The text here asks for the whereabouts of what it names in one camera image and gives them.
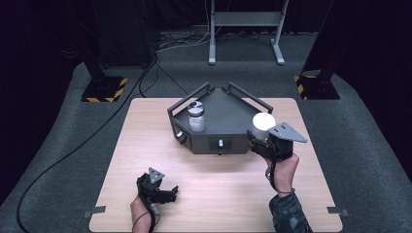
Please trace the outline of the grey tape strip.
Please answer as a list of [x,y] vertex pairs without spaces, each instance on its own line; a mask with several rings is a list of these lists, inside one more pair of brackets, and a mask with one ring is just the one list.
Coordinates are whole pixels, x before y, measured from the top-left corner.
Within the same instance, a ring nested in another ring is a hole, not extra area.
[[95,214],[102,214],[106,211],[106,207],[105,206],[99,206],[99,207],[93,207],[88,211],[85,211],[83,213],[83,217],[84,218],[90,218]]
[[340,216],[349,216],[350,213],[347,209],[342,209],[340,207],[327,207],[327,212],[329,214],[337,214]]

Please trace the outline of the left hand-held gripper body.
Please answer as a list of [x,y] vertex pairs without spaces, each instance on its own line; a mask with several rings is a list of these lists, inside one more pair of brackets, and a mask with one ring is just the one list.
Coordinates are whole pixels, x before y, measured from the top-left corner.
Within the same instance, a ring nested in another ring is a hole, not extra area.
[[164,177],[164,174],[150,167],[148,173],[137,179],[138,195],[145,203],[163,203],[159,187]]

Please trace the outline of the person's right hand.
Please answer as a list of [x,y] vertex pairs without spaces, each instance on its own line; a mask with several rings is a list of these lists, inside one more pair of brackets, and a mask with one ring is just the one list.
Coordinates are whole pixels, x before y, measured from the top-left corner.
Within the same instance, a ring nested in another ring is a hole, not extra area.
[[274,163],[265,159],[267,170],[265,172],[269,183],[275,187],[280,198],[293,193],[292,182],[299,163],[299,157],[294,153],[290,158]]

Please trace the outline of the grey metal stand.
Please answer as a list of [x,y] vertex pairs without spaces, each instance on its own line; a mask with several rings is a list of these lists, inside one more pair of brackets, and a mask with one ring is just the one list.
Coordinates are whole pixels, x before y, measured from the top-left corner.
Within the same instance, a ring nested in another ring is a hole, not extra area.
[[279,42],[286,19],[290,0],[283,0],[280,11],[277,12],[217,12],[216,0],[211,0],[209,17],[209,58],[208,64],[216,64],[216,30],[217,27],[275,27],[275,38],[270,41],[277,63],[285,64]]

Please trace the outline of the glass jar with silver lid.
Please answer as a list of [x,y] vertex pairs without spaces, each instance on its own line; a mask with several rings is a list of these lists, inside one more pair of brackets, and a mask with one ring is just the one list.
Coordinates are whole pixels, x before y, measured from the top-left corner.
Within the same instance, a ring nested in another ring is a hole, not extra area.
[[193,132],[205,130],[204,107],[200,101],[193,101],[187,106],[189,116],[189,128]]

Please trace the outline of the black stand with striped base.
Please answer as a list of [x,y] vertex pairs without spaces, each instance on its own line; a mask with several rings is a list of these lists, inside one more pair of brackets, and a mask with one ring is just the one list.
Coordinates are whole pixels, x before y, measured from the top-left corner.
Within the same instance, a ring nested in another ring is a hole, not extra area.
[[304,100],[339,100],[331,77],[336,64],[337,49],[328,37],[327,28],[335,0],[331,0],[318,36],[309,51],[299,75],[294,77],[299,95]]
[[90,82],[82,95],[82,100],[92,103],[118,101],[127,83],[127,78],[107,77],[103,73],[83,31],[79,32],[79,48],[90,74]]

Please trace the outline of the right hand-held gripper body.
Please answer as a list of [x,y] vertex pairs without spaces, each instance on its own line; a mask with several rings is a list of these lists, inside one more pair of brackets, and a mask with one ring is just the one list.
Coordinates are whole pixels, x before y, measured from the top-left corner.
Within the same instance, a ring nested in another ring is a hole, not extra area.
[[266,139],[257,138],[250,149],[265,159],[280,162],[292,156],[294,142],[307,143],[308,140],[287,122],[282,122],[268,129]]

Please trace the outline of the person's left hand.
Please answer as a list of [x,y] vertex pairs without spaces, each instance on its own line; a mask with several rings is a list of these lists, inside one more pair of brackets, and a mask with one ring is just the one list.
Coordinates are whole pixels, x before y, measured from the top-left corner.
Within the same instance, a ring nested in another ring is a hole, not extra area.
[[152,225],[152,216],[139,196],[131,202],[130,211],[133,226],[139,222],[146,222],[147,224]]

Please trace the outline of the white-lidded jar with brown contents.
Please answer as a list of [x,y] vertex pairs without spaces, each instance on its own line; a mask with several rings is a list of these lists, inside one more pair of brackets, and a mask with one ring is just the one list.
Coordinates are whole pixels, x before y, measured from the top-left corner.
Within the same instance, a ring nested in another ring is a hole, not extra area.
[[252,120],[251,132],[261,140],[268,137],[268,129],[276,125],[276,119],[269,113],[258,113]]

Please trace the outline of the dark grey corner rack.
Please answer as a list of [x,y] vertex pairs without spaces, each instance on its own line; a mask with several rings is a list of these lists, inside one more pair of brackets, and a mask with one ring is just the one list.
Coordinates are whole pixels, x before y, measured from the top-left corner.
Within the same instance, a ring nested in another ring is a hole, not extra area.
[[[203,104],[205,129],[193,132],[188,106]],[[273,108],[245,89],[229,83],[227,87],[203,84],[167,109],[175,139],[194,154],[242,154],[249,150],[247,131],[258,113],[271,114]]]

